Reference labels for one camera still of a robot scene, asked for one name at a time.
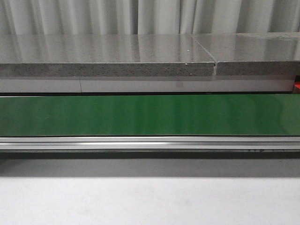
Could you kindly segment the green conveyor belt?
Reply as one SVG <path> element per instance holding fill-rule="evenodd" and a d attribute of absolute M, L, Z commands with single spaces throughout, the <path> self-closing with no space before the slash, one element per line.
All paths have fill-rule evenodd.
<path fill-rule="evenodd" d="M 299 135 L 295 94 L 2 97 L 2 136 Z"/>

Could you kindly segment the grey stone slab left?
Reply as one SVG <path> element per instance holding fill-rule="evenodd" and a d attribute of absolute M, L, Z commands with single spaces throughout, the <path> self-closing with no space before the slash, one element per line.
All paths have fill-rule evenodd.
<path fill-rule="evenodd" d="M 1 35 L 1 77 L 211 76 L 190 35 Z"/>

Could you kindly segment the grey stone slab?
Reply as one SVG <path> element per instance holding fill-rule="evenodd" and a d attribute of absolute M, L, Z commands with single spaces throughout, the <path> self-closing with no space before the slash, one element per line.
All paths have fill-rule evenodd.
<path fill-rule="evenodd" d="M 294 33 L 193 35 L 214 59 L 217 76 L 274 76 L 300 74 L 300 35 Z"/>
<path fill-rule="evenodd" d="M 1 77 L 211 76 L 190 35 L 1 35 Z"/>

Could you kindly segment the grey stone slab right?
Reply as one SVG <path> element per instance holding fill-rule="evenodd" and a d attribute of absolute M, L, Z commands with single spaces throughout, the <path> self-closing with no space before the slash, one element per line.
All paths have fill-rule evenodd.
<path fill-rule="evenodd" d="M 193 35 L 214 59 L 217 76 L 274 76 L 300 74 L 300 35 L 294 33 Z"/>

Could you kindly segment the red plastic tray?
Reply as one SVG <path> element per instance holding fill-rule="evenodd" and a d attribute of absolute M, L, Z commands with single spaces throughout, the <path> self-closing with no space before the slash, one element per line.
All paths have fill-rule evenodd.
<path fill-rule="evenodd" d="M 295 82 L 293 86 L 293 94 L 300 94 L 300 82 Z"/>

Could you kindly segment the grey pleated curtain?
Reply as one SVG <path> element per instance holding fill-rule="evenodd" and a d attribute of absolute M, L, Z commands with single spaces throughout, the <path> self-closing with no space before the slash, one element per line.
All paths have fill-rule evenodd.
<path fill-rule="evenodd" d="M 198 34 L 300 30 L 297 0 L 3 0 L 1 34 Z"/>

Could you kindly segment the aluminium conveyor frame rail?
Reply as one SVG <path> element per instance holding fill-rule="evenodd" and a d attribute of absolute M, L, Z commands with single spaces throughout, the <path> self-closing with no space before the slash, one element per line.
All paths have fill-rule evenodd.
<path fill-rule="evenodd" d="M 298 136 L 2 137 L 2 153 L 298 152 Z"/>

